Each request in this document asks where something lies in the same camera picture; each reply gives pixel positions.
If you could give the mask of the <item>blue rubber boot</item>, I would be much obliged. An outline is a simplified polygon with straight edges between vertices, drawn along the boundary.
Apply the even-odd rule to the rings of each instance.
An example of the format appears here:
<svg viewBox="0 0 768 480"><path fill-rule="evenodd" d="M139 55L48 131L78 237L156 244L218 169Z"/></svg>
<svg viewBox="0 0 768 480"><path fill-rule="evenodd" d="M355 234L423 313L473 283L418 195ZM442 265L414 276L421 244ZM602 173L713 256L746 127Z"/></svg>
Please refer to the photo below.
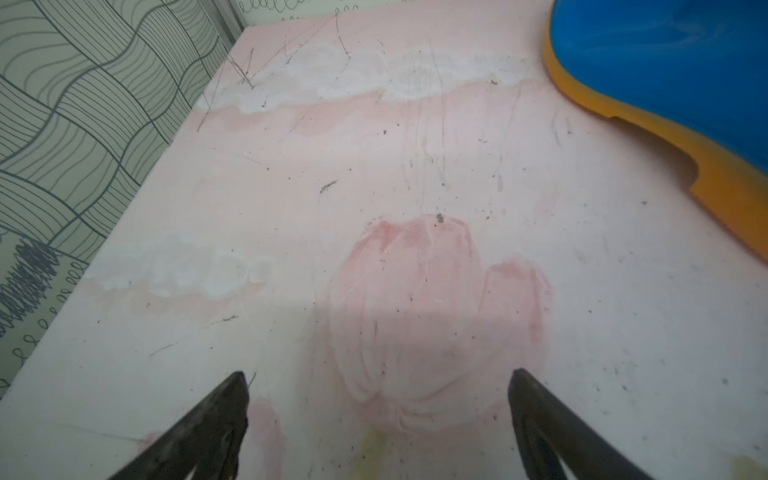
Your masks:
<svg viewBox="0 0 768 480"><path fill-rule="evenodd" d="M765 2L557 1L543 59L575 103L688 154L691 194L766 256Z"/></svg>

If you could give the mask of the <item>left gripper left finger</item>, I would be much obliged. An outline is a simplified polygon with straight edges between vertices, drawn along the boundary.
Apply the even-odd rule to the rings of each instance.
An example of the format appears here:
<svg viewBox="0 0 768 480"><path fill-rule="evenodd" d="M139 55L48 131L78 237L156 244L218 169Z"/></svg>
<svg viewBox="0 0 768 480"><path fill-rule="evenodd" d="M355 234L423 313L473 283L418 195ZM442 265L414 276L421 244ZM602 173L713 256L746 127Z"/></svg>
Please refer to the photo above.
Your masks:
<svg viewBox="0 0 768 480"><path fill-rule="evenodd" d="M235 479L248 428L245 375L229 375L114 479Z"/></svg>

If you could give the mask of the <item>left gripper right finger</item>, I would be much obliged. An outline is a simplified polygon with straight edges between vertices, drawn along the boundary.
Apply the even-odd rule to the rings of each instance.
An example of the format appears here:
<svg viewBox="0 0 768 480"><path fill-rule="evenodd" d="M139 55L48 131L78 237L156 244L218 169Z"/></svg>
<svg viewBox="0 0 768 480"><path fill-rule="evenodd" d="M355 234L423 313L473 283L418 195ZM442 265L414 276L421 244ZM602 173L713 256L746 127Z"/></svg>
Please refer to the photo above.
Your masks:
<svg viewBox="0 0 768 480"><path fill-rule="evenodd" d="M513 371L508 402L519 454L530 479L651 477L624 457L529 371Z"/></svg>

